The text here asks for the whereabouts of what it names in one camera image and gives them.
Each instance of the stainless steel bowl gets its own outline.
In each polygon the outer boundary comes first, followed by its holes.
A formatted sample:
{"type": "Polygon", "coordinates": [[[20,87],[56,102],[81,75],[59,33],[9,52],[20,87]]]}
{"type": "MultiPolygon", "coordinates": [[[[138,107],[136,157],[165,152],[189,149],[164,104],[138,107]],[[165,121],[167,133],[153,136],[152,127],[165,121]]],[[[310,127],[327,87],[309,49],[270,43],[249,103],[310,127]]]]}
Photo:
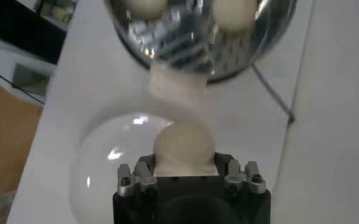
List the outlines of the stainless steel bowl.
{"type": "Polygon", "coordinates": [[[142,65],[158,60],[217,82],[247,69],[275,45],[297,0],[258,0],[254,27],[240,33],[219,29],[210,13],[213,0],[169,0],[155,21],[133,18],[125,1],[106,3],[120,39],[142,65]]]}

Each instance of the dough ball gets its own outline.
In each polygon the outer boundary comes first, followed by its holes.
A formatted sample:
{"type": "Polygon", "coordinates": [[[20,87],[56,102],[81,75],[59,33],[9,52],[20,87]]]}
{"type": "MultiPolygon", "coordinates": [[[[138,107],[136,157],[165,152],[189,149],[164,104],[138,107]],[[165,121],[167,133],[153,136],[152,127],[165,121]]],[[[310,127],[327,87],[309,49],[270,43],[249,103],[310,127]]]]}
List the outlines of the dough ball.
{"type": "Polygon", "coordinates": [[[257,0],[214,0],[212,15],[221,30],[239,32],[254,23],[257,0]]]}
{"type": "Polygon", "coordinates": [[[168,0],[125,0],[134,19],[152,20],[159,18],[168,7],[168,0]]]}
{"type": "Polygon", "coordinates": [[[155,176],[215,175],[215,146],[198,127],[174,123],[163,129],[154,145],[155,176]]]}

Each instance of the cable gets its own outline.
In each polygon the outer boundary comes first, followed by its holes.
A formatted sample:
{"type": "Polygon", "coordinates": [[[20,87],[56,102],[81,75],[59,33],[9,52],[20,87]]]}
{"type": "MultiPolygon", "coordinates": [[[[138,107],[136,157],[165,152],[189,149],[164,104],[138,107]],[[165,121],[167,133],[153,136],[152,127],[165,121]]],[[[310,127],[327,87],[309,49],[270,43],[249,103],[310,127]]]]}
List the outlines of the cable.
{"type": "Polygon", "coordinates": [[[292,124],[296,117],[293,113],[293,111],[286,105],[286,103],[283,101],[282,97],[271,87],[271,85],[267,82],[263,74],[258,70],[258,68],[255,66],[255,63],[252,64],[252,69],[256,73],[258,79],[263,84],[263,86],[266,88],[267,92],[270,94],[270,96],[280,105],[282,110],[289,116],[289,124],[292,124]]]}
{"type": "Polygon", "coordinates": [[[0,78],[3,79],[4,81],[6,81],[8,84],[10,84],[13,88],[18,89],[19,91],[21,91],[22,93],[26,94],[27,96],[29,96],[30,98],[32,98],[33,100],[36,100],[37,102],[41,103],[42,105],[44,105],[45,103],[42,102],[41,100],[39,100],[38,98],[36,98],[35,96],[31,95],[30,93],[26,92],[25,90],[23,90],[22,88],[20,88],[19,86],[15,85],[14,83],[8,81],[6,78],[4,78],[3,76],[0,75],[0,78]]]}

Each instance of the screw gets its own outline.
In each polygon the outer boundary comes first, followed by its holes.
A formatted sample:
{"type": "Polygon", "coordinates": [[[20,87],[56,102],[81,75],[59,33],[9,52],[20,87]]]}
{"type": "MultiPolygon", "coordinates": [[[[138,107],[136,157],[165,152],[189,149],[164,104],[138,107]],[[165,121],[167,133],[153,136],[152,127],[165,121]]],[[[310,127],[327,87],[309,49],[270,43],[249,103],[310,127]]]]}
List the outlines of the screw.
{"type": "Polygon", "coordinates": [[[129,177],[122,177],[121,178],[121,186],[128,186],[130,185],[130,178],[129,177]]]}
{"type": "Polygon", "coordinates": [[[254,174],[251,181],[257,184],[262,183],[262,176],[260,174],[254,174]]]}

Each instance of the wooden floor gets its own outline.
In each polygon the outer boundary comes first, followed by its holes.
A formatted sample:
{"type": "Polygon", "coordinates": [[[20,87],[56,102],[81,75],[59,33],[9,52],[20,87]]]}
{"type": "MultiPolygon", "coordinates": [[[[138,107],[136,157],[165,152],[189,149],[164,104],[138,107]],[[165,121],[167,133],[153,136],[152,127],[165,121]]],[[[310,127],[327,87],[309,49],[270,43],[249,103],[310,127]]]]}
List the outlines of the wooden floor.
{"type": "Polygon", "coordinates": [[[40,116],[40,107],[0,87],[0,195],[18,187],[40,116]]]}

